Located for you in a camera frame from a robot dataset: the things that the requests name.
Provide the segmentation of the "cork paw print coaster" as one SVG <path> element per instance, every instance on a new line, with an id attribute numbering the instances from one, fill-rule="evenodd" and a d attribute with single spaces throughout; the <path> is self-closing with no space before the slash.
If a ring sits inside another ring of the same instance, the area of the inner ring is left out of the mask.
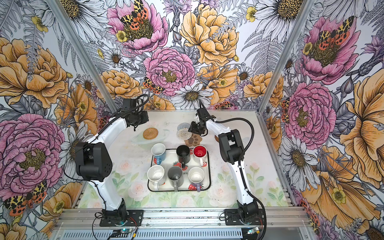
<path id="1" fill-rule="evenodd" d="M 196 147 L 201 144 L 202 140 L 203 138 L 201 136 L 192 134 L 188 140 L 185 140 L 185 145 L 188 147 Z"/>

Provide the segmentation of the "woven rattan round coaster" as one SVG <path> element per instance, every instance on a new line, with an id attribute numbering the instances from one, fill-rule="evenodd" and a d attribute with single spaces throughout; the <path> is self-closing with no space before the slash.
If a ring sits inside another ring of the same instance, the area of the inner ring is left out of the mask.
<path id="1" fill-rule="evenodd" d="M 156 128 L 147 128 L 143 131 L 143 138 L 145 140 L 153 140 L 159 135 L 159 131 Z"/>

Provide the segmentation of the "grey woven round coaster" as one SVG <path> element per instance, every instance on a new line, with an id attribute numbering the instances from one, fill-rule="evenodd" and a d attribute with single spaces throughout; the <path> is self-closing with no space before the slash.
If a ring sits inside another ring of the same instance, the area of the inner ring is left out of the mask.
<path id="1" fill-rule="evenodd" d="M 182 129 L 187 129 L 188 130 L 190 126 L 191 126 L 190 123 L 181 123 L 181 124 L 178 125 L 177 130 L 178 131 L 182 130 Z"/>

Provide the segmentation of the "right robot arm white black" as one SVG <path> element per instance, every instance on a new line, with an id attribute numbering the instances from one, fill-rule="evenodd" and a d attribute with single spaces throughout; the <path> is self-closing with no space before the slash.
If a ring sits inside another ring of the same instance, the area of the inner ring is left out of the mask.
<path id="1" fill-rule="evenodd" d="M 233 121 L 242 121 L 249 125 L 251 138 L 246 146 L 243 145 L 241 134 L 237 129 L 232 130 L 224 126 L 224 123 Z M 261 214 L 262 209 L 259 199 L 250 191 L 244 167 L 245 153 L 251 146 L 255 136 L 252 123 L 244 118 L 217 121 L 204 106 L 201 106 L 197 109 L 196 121 L 191 122 L 189 132 L 201 137 L 213 133 L 218 138 L 221 157 L 228 164 L 236 184 L 238 219 L 243 224 L 251 223 L 255 217 Z"/>

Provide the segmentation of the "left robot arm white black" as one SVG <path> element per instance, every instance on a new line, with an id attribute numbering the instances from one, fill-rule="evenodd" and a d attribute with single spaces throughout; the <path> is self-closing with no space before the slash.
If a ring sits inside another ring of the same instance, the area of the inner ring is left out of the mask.
<path id="1" fill-rule="evenodd" d="M 113 161 L 108 152 L 115 139 L 128 127 L 148 122 L 149 117 L 144 106 L 150 96 L 142 94 L 135 99 L 125 99 L 105 126 L 91 139 L 79 142 L 75 146 L 76 173 L 89 182 L 102 200 L 102 227 L 139 226 L 142 211 L 130 213 L 124 199 L 118 194 L 111 173 Z"/>

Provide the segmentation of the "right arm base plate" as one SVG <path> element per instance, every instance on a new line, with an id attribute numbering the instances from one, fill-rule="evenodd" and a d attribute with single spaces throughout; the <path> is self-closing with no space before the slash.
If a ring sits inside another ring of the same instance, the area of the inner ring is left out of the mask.
<path id="1" fill-rule="evenodd" d="M 266 221 L 264 219 L 265 212 L 263 210 L 260 210 L 258 215 L 255 215 L 253 217 L 247 217 L 243 221 L 240 218 L 238 209 L 225 209 L 224 216 L 226 226 L 264 226 L 266 224 Z"/>

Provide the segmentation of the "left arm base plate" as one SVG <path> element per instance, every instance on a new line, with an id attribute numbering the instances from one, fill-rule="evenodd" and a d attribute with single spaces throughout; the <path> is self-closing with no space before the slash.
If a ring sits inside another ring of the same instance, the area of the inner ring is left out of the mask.
<path id="1" fill-rule="evenodd" d="M 125 214 L 107 211 L 101 218 L 100 227 L 140 227 L 143 215 L 143 210 L 127 210 Z"/>

